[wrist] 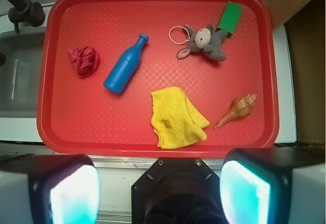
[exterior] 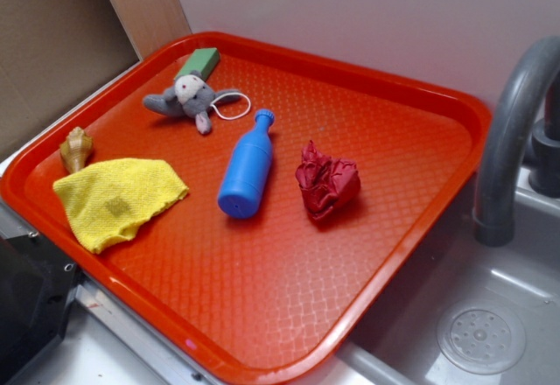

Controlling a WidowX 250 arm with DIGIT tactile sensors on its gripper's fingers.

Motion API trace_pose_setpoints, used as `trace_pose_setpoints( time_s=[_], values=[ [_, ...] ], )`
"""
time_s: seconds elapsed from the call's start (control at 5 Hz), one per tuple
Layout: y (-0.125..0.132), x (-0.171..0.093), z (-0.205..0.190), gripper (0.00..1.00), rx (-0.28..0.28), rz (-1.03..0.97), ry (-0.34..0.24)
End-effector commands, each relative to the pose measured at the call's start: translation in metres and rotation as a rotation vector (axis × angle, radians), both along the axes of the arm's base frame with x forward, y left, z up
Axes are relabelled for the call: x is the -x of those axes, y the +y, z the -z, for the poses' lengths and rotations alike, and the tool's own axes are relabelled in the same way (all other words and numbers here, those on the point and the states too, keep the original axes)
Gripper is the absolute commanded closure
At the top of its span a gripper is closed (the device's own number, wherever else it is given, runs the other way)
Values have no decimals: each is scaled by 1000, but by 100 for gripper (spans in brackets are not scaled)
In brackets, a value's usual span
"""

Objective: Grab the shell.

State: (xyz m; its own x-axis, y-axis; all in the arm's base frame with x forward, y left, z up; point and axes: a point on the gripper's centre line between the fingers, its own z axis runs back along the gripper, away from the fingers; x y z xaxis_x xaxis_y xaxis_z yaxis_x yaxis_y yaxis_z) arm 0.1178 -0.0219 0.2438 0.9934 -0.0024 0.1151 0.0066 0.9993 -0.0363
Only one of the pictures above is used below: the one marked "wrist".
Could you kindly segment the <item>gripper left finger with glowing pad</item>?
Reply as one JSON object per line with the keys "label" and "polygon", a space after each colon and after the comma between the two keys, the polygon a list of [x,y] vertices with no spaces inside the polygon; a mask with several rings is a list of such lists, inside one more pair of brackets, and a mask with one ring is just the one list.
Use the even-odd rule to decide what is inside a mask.
{"label": "gripper left finger with glowing pad", "polygon": [[1,223],[95,223],[99,204],[87,155],[1,156]]}

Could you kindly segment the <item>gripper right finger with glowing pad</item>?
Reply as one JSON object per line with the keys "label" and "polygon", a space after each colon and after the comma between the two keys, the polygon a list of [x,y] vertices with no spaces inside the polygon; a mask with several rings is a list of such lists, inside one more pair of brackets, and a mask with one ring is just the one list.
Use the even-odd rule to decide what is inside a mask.
{"label": "gripper right finger with glowing pad", "polygon": [[325,223],[325,152],[233,149],[220,174],[228,223]]}

